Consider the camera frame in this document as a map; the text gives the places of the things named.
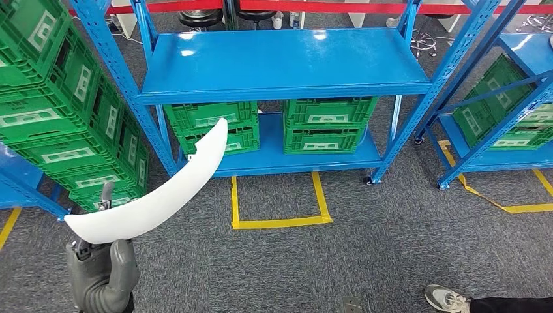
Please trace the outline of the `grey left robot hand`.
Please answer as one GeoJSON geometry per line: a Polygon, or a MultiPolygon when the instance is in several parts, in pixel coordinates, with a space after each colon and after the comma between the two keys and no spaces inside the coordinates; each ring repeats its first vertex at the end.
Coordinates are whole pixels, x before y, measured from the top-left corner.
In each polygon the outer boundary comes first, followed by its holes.
{"type": "Polygon", "coordinates": [[[82,312],[126,312],[134,307],[140,270],[131,239],[65,245],[71,294],[82,312]]]}

